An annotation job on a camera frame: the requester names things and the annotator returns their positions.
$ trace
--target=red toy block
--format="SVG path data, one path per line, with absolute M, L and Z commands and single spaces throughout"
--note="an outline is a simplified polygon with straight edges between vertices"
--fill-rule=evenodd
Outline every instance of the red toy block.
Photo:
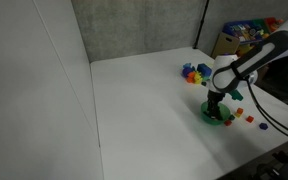
M 195 74 L 196 74 L 196 72 L 193 71 L 193 72 L 188 73 L 187 76 L 188 76 L 189 78 L 194 78 Z
M 248 117 L 246 118 L 246 121 L 249 122 L 249 123 L 252 123 L 253 120 L 254 120 L 254 117 L 252 117 L 252 116 L 248 116 Z
M 232 121 L 231 120 L 227 120 L 224 122 L 225 126 L 230 126 L 232 124 Z
M 188 77 L 188 78 L 186 78 L 186 81 L 187 81 L 188 83 L 194 83 L 194 78 Z
M 236 113 L 242 115 L 242 114 L 243 114 L 243 111 L 244 111 L 244 110 L 243 110 L 242 108 L 238 108 L 237 111 L 236 111 Z

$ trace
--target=yellow toy block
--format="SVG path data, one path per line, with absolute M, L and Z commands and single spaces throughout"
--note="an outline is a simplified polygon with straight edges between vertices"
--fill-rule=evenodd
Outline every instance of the yellow toy block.
M 239 114 L 239 113 L 235 113 L 234 114 L 237 118 L 240 118 L 241 117 L 241 114 Z
M 201 73 L 196 72 L 195 76 L 194 76 L 194 80 L 195 80 L 195 84 L 201 84 L 203 81 L 203 78 L 201 76 Z

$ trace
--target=black cable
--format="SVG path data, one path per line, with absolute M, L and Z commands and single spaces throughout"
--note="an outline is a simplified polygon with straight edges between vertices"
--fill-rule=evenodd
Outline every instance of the black cable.
M 202 27 L 203 27 L 203 24 L 204 24 L 205 14 L 206 14 L 209 2 L 210 2 L 210 0 L 206 1 L 205 7 L 204 7 L 203 16 L 202 16 L 202 19 L 201 19 L 201 22 L 200 22 L 200 27 L 198 28 L 198 33 L 197 33 L 197 36 L 196 36 L 195 43 L 193 44 L 193 49 L 197 49 L 198 40 L 200 39 L 200 35 L 201 35 L 201 32 L 202 32 Z
M 248 86 L 248 89 L 250 91 L 250 94 L 251 94 L 251 97 L 254 101 L 254 104 L 256 106 L 256 108 L 258 109 L 258 111 L 262 114 L 262 116 L 267 120 L 267 122 L 269 122 L 276 130 L 278 130 L 280 133 L 284 134 L 285 136 L 288 137 L 288 134 L 284 131 L 282 131 L 280 128 L 278 128 L 273 122 L 271 122 L 271 120 L 273 120 L 275 123 L 277 123 L 278 125 L 280 125 L 281 127 L 285 128 L 285 130 L 288 131 L 288 128 L 284 125 L 282 125 L 281 123 L 279 123 L 278 121 L 276 121 L 274 118 L 272 118 L 263 108 L 262 106 L 258 103 L 256 97 L 255 97 L 255 94 L 252 90 L 252 87 L 251 87 L 251 84 L 250 82 L 248 81 L 248 79 L 246 80 L 247 82 L 247 86 Z

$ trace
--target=white tabletop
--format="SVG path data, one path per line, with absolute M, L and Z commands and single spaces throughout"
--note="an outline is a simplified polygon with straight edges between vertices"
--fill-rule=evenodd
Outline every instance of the white tabletop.
M 181 48 L 91 64 L 105 180 L 215 179 L 286 142 L 251 101 L 223 101 L 244 108 L 229 127 L 201 119 L 208 89 L 188 84 L 182 65 L 212 64 L 199 50 Z M 253 86 L 262 106 L 288 126 L 288 106 Z M 254 116 L 253 123 L 245 118 Z

